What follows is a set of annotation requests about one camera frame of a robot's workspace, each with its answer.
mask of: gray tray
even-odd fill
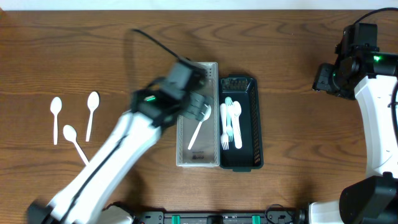
[[[183,116],[178,117],[176,164],[182,167],[214,167],[220,165],[218,65],[216,62],[199,63],[206,68],[207,84],[197,93],[212,97],[213,102],[210,103],[210,117],[201,125],[191,150],[188,150],[188,145],[199,122]]]

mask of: tray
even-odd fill
[[[250,172],[260,169],[264,165],[261,140],[261,120],[257,81],[245,75],[230,75],[220,80],[220,103],[225,102],[227,96],[238,101],[242,107],[239,124],[242,135],[242,148],[236,149],[233,142],[229,143],[229,150],[220,148],[220,167],[232,169],[235,172]]]
[[[218,65],[216,62],[200,62],[199,64],[207,70],[207,84],[197,93],[213,98],[213,101],[210,102],[211,114],[209,119],[202,123],[191,150],[188,150],[188,145],[198,126],[198,121],[183,116],[178,117],[176,165],[182,167],[214,167],[220,165]]]

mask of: green tape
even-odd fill
[[[252,217],[253,224],[261,224],[261,217],[259,215],[253,215]]]
[[[172,216],[172,224],[180,224],[180,216],[179,215]]]

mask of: plastic utensil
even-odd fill
[[[87,133],[86,133],[86,142],[90,140],[91,127],[93,125],[93,114],[94,110],[97,109],[98,105],[100,105],[100,96],[97,92],[92,92],[87,100],[87,106],[90,110],[90,118],[88,119]]]
[[[201,124],[202,124],[204,121],[206,121],[207,119],[209,119],[209,117],[210,117],[210,114],[211,114],[211,106],[210,106],[210,105],[205,105],[205,106],[207,107],[207,110],[206,110],[205,114],[202,113],[202,114],[204,115],[204,117],[203,117],[202,120],[199,122],[197,129],[196,129],[195,132],[193,133],[193,136],[192,136],[192,138],[191,138],[191,141],[189,142],[189,145],[188,145],[188,149],[189,149],[189,150],[191,150],[191,148],[192,148],[192,146],[193,146],[193,143],[194,143],[195,140],[197,139],[197,136],[198,136],[198,133],[199,133],[199,129],[200,129]]]
[[[53,138],[54,138],[54,145],[58,144],[58,114],[62,109],[62,101],[61,98],[55,97],[51,101],[50,111],[54,114],[54,131],[53,131]]]
[[[238,124],[237,129],[239,131],[239,135],[242,138],[241,125],[239,123],[239,116],[242,113],[242,107],[241,107],[241,104],[238,101],[234,101],[234,113],[235,113],[236,124]]]
[[[225,105],[226,105],[226,110],[229,111],[230,110],[229,108],[232,107],[232,105],[233,105],[231,97],[225,98]],[[233,141],[233,139],[234,139],[233,129],[231,126],[231,118],[232,117],[231,117],[230,113],[227,112],[227,114],[226,114],[226,132],[228,133],[230,142]]]
[[[222,103],[220,105],[220,115],[221,115],[221,124],[223,125],[223,134],[221,135],[221,146],[223,150],[229,149],[229,136],[226,133],[226,105]]]
[[[240,149],[240,148],[242,148],[242,137],[241,137],[241,134],[239,133],[239,129],[238,129],[239,124],[236,123],[234,106],[227,105],[226,110],[227,110],[227,113],[229,113],[229,115],[232,117],[232,127],[233,127],[235,148]]]
[[[63,127],[63,136],[65,137],[66,140],[72,142],[75,145],[77,152],[79,153],[81,159],[87,166],[88,159],[87,159],[85,153],[83,152],[83,150],[81,150],[81,147],[79,146],[79,144],[77,144],[77,141],[76,141],[77,133],[76,133],[75,128],[73,128],[70,125],[65,125]]]

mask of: spoon handle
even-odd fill
[[[86,133],[86,142],[90,140],[91,127],[93,125],[93,112],[90,111],[90,118],[88,119],[87,133]]]
[[[53,136],[54,136],[54,145],[57,145],[58,144],[58,116],[57,115],[54,115]]]
[[[88,165],[88,159],[85,155],[85,153],[83,152],[83,150],[81,150],[81,147],[79,146],[79,144],[77,144],[77,142],[73,142],[73,144],[75,145],[77,152],[79,153],[81,159],[83,160],[83,162],[86,164],[86,166]]]
[[[197,136],[198,136],[198,133],[199,133],[199,129],[200,129],[201,124],[202,124],[202,122],[200,121],[199,124],[198,124],[197,129],[196,129],[195,132],[193,133],[193,136],[192,136],[191,141],[189,142],[189,146],[188,146],[188,149],[189,149],[189,150],[191,150],[191,148],[192,148],[192,146],[193,146],[193,143],[194,143],[195,140],[197,139]]]

